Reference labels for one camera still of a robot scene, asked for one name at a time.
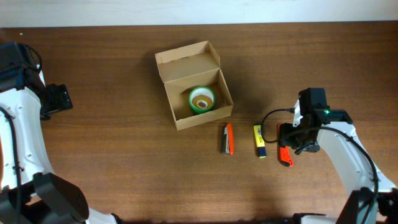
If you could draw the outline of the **green tape roll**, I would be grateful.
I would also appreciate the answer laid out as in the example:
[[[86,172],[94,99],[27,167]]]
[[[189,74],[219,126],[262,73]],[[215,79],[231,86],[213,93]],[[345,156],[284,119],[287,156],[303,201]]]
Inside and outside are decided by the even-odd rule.
[[[198,95],[206,95],[206,96],[209,96],[210,98],[212,98],[213,101],[214,101],[213,106],[212,106],[210,109],[208,109],[208,110],[198,110],[198,109],[196,109],[196,108],[192,105],[191,100],[192,100],[193,97],[198,96]],[[203,113],[206,113],[206,112],[208,112],[208,111],[213,110],[213,108],[215,107],[215,103],[216,103],[216,96],[215,96],[214,91],[211,90],[210,88],[205,87],[205,86],[199,86],[199,87],[194,88],[194,89],[190,92],[188,101],[189,101],[189,104],[190,104],[190,107],[191,107],[192,111],[193,111],[195,114],[203,114]]]

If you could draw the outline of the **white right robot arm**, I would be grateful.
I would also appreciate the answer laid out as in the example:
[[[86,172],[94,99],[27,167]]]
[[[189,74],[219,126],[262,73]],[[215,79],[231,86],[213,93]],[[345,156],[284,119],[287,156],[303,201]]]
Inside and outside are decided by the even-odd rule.
[[[331,109],[322,88],[302,90],[293,111],[293,122],[279,126],[278,145],[296,155],[324,150],[348,194],[339,217],[296,213],[294,223],[376,223],[378,215],[397,223],[397,187],[361,144],[348,113]]]

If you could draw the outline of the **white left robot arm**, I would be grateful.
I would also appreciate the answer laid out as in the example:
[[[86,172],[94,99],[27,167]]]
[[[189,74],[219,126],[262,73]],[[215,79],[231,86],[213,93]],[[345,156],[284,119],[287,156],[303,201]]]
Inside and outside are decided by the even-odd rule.
[[[72,107],[65,85],[45,83],[36,50],[1,46],[1,223],[123,223],[90,208],[49,161],[41,122]]]

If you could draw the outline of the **yellow tape roll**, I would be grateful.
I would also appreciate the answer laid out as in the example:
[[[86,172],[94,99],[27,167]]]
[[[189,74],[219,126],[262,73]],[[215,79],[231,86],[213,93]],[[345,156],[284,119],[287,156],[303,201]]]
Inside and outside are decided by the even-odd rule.
[[[212,98],[206,95],[198,95],[192,98],[192,105],[198,110],[208,110],[210,109],[214,101]]]

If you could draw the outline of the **red utility knife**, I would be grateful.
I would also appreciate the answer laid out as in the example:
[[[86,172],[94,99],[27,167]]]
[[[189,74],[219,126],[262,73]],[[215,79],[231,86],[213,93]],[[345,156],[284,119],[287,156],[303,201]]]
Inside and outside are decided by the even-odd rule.
[[[281,140],[278,140],[277,148],[278,148],[278,152],[279,152],[278,158],[279,158],[280,163],[283,166],[292,167],[294,165],[294,162],[290,155],[289,147],[286,146],[285,144],[282,144]]]

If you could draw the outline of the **brown cardboard box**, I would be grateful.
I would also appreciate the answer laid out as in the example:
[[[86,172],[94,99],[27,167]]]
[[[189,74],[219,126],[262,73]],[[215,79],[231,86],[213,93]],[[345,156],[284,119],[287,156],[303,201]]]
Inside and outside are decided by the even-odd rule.
[[[155,60],[178,130],[231,116],[233,99],[220,56],[209,41],[156,53]],[[195,114],[188,101],[199,86],[210,88],[216,96],[213,110],[203,114]]]

